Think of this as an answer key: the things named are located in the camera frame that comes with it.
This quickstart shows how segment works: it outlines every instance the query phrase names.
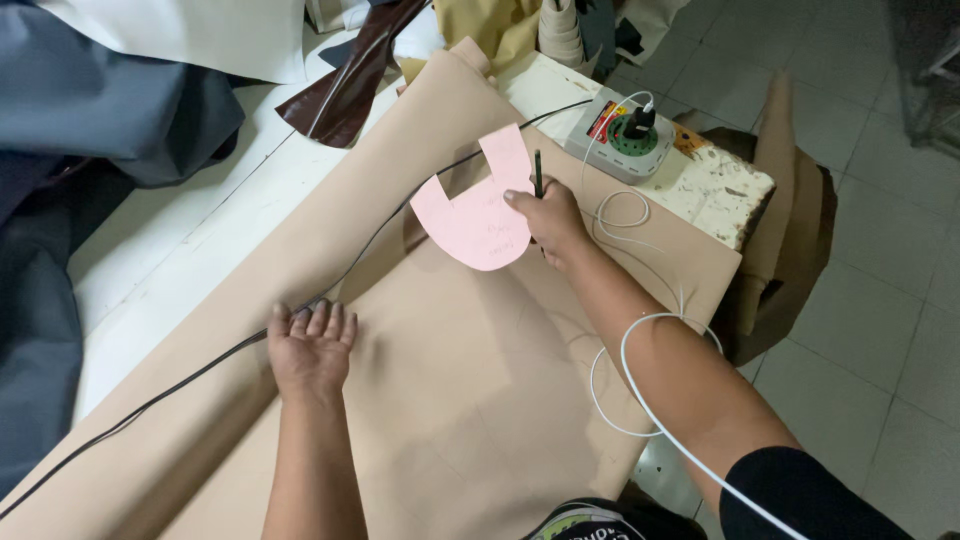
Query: black shirt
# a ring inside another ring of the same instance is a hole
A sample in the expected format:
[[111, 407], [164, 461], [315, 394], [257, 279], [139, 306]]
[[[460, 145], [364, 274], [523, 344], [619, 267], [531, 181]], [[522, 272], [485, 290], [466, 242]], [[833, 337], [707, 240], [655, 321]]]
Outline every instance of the black shirt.
[[[727, 483], [810, 540], [909, 539], [886, 516], [856, 496], [801, 450], [764, 448], [744, 455]], [[720, 525], [727, 540], [790, 538], [726, 489]], [[603, 499], [562, 504], [524, 540], [686, 540], [703, 533], [662, 507], [628, 507]]]

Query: hand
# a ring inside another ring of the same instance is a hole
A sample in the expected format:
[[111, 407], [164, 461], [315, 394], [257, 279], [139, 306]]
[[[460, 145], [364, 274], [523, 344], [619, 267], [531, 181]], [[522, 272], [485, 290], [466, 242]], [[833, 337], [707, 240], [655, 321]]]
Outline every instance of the hand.
[[555, 178], [543, 177], [543, 198], [508, 189], [503, 194], [510, 208], [527, 218], [530, 234], [543, 247], [547, 262], [565, 272], [570, 262], [593, 246], [584, 227], [573, 192]]
[[287, 306], [275, 305], [267, 348], [280, 397], [322, 405], [342, 399], [356, 334], [356, 313], [345, 312], [339, 302], [330, 310], [329, 302], [321, 300], [316, 311], [307, 308], [292, 318]]

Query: right hand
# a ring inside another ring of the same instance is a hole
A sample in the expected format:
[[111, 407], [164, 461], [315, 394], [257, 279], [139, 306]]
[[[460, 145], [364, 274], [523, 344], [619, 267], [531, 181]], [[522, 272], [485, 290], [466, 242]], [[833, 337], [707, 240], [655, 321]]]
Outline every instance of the right hand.
[[557, 179], [543, 177], [543, 198], [508, 189], [503, 199], [527, 218], [530, 234], [543, 247], [547, 262], [565, 272], [585, 248], [594, 245], [580, 217], [580, 208], [570, 188]]

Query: tiled floor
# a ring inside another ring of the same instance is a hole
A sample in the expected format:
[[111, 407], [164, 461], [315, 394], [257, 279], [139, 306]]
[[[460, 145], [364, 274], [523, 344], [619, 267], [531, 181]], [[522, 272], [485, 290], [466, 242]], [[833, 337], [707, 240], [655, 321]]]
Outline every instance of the tiled floor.
[[[832, 259], [789, 339], [740, 372], [834, 475], [932, 540], [960, 530], [960, 161], [902, 134], [885, 16], [882, 0], [691, 0], [608, 86], [750, 131], [773, 70], [793, 75], [797, 144], [838, 186]], [[635, 478], [723, 537], [669, 441]]]

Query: pencil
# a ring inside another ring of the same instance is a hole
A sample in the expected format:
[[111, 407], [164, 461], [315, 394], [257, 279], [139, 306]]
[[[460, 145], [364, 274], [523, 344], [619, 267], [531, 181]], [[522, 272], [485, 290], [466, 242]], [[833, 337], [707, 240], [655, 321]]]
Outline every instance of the pencil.
[[534, 165], [537, 167], [537, 183], [534, 184], [538, 199], [543, 198], [543, 174], [540, 172], [540, 150], [534, 151]]

